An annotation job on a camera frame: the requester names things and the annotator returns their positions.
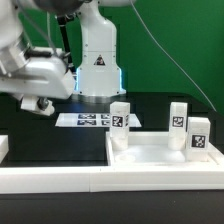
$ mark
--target white tray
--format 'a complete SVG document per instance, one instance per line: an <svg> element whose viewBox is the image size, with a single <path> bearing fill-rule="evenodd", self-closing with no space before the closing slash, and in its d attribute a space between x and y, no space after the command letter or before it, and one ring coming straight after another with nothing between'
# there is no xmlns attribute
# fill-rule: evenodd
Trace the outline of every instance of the white tray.
<svg viewBox="0 0 224 224"><path fill-rule="evenodd" d="M224 155L211 143L207 162L188 162L186 152L168 149L168 132L129 132L128 149L114 150L106 133L107 158L110 166L195 166L224 165Z"/></svg>

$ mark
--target white cube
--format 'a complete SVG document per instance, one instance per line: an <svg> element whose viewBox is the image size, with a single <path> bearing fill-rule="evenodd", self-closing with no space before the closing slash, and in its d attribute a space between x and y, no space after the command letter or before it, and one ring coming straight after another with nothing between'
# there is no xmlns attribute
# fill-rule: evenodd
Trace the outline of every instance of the white cube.
<svg viewBox="0 0 224 224"><path fill-rule="evenodd" d="M110 137L115 149L128 148L130 103L114 102L110 105Z"/></svg>
<svg viewBox="0 0 224 224"><path fill-rule="evenodd" d="M188 161L207 161L210 135L208 118L190 117L188 119L186 158Z"/></svg>

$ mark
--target white block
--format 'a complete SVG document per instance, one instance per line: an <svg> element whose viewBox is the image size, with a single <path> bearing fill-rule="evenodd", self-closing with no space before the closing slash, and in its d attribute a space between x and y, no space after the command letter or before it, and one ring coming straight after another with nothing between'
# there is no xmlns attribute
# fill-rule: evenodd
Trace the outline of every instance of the white block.
<svg viewBox="0 0 224 224"><path fill-rule="evenodd" d="M188 119L188 134L186 158L188 161L207 161L210 121L208 118L190 117Z"/></svg>
<svg viewBox="0 0 224 224"><path fill-rule="evenodd" d="M110 137L115 150L128 148L130 103L114 102L110 105Z"/></svg>
<svg viewBox="0 0 224 224"><path fill-rule="evenodd" d="M170 106L168 148L185 149L186 143L187 103L172 102Z"/></svg>

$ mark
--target cable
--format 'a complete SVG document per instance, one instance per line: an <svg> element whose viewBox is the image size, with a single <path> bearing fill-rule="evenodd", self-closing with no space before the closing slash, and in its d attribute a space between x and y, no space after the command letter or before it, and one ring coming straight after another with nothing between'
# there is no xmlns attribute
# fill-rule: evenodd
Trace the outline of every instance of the cable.
<svg viewBox="0 0 224 224"><path fill-rule="evenodd" d="M148 29L148 27L146 26L144 20L142 19L142 17L140 16L138 10L135 8L133 1L129 0L131 3L131 6L135 12L135 14L137 15L138 19L140 20L140 22L142 23L143 27L145 28L145 30L147 31L147 33L149 34L149 36L151 37L151 39L155 42L155 44L160 48L160 50L162 50L162 52L182 71L182 73L194 84L194 86L199 90L199 92L205 97L205 99L208 101L208 103L210 104L210 106L212 107L212 109L216 112L216 108L214 107L213 103L211 102L211 100L208 98L208 96L203 92L203 90L197 85L197 83L187 74L187 72L173 59L173 57L170 56L170 54L158 43L158 41L156 40L156 38L153 36L153 34L151 33L151 31Z"/></svg>
<svg viewBox="0 0 224 224"><path fill-rule="evenodd" d="M19 7L19 9L21 10L21 12L23 13L24 17L27 19L27 21L38 31L38 33L48 42L49 46L52 48L53 50L53 55L58 57L57 54L57 50L56 47L54 45L54 43L51 41L51 39L44 33L44 31L36 24L35 21L33 21L31 19L31 17L28 15L28 13L26 12L26 10L23 8L20 0L16 0L17 6Z"/></svg>
<svg viewBox="0 0 224 224"><path fill-rule="evenodd" d="M47 35L51 39L51 15L47 12Z"/></svg>

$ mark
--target warning label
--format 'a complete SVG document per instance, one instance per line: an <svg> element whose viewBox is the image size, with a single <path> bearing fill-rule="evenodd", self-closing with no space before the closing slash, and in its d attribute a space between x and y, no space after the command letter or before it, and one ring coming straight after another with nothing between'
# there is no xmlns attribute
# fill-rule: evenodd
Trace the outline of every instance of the warning label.
<svg viewBox="0 0 224 224"><path fill-rule="evenodd" d="M103 60L103 57L101 55L97 58L97 60L94 63L94 65L100 65L100 66L105 66L106 65L104 60Z"/></svg>

